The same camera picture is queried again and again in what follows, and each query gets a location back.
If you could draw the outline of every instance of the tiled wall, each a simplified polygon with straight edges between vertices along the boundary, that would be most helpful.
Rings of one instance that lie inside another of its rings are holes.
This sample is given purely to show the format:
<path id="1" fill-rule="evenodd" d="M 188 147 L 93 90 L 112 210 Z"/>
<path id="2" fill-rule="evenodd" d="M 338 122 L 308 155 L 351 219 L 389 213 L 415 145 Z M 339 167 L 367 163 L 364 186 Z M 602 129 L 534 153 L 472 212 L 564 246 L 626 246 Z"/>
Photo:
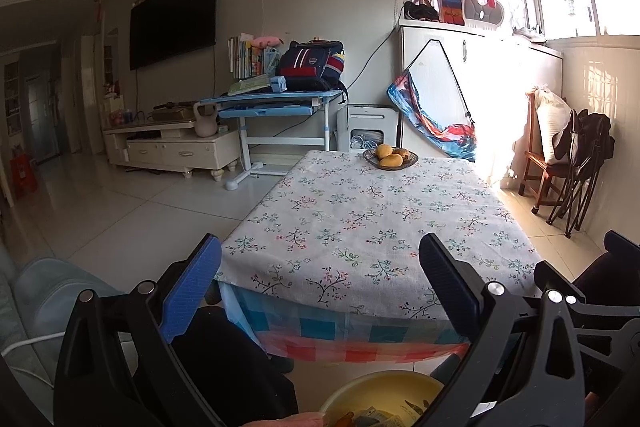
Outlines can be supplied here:
<path id="1" fill-rule="evenodd" d="M 599 245 L 611 229 L 640 243 L 640 46 L 562 47 L 562 95 L 578 111 L 606 114 L 616 139 L 614 158 L 600 173 L 586 232 Z"/>

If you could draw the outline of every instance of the hand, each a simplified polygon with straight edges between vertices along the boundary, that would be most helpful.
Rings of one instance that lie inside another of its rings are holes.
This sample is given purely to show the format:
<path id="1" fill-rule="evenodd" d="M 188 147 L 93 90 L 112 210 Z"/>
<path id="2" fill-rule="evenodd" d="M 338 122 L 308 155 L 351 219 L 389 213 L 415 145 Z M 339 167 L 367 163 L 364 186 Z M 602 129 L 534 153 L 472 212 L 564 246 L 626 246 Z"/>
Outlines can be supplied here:
<path id="1" fill-rule="evenodd" d="M 305 412 L 282 420 L 261 420 L 250 422 L 243 427 L 324 427 L 323 412 Z"/>

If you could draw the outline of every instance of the yellow bowl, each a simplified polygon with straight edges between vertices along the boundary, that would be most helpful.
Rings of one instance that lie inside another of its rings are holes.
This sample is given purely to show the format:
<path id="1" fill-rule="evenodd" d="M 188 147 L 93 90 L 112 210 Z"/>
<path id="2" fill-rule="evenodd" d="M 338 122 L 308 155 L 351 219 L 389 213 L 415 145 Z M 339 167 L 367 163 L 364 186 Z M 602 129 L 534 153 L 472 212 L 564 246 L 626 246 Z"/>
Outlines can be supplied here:
<path id="1" fill-rule="evenodd" d="M 349 411 L 375 407 L 398 415 L 405 427 L 411 427 L 426 409 L 425 401 L 433 403 L 442 388 L 439 381 L 421 373 L 381 371 L 345 384 L 322 404 L 320 410 L 325 413 L 329 426 Z"/>

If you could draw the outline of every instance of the tv cabinet drawer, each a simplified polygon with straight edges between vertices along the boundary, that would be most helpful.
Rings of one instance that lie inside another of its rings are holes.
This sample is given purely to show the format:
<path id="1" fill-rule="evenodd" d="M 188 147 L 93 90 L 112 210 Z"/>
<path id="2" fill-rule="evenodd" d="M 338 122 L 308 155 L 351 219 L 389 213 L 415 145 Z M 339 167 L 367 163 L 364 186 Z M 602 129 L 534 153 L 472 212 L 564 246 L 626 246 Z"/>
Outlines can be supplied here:
<path id="1" fill-rule="evenodd" d="M 130 162 L 162 164 L 158 143 L 132 142 L 128 144 L 127 149 L 129 149 Z"/>
<path id="2" fill-rule="evenodd" d="M 193 169 L 222 169 L 213 142 L 162 143 L 160 145 L 162 163 L 176 167 Z"/>

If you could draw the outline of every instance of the wooden chair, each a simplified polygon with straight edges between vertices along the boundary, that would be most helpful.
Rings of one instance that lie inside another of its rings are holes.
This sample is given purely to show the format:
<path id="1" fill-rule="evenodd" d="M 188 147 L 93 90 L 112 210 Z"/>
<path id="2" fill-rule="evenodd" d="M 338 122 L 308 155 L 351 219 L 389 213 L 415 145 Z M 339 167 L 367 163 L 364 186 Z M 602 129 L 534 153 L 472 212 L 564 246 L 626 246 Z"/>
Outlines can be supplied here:
<path id="1" fill-rule="evenodd" d="M 568 163 L 554 163 L 547 164 L 545 157 L 538 152 L 533 151 L 534 145 L 534 131 L 536 122 L 536 94 L 535 92 L 527 93 L 529 97 L 529 145 L 524 155 L 527 160 L 526 167 L 524 169 L 524 175 L 522 177 L 522 183 L 518 190 L 518 194 L 524 196 L 525 188 L 529 188 L 533 195 L 536 197 L 536 203 L 531 209 L 532 214 L 537 214 L 540 210 L 540 206 L 556 206 L 561 201 L 561 189 L 556 187 L 553 183 L 554 178 L 566 178 L 569 175 Z M 531 164 L 536 165 L 542 170 L 542 175 L 532 176 L 529 174 Z M 556 199 L 549 199 L 549 190 L 556 194 Z"/>

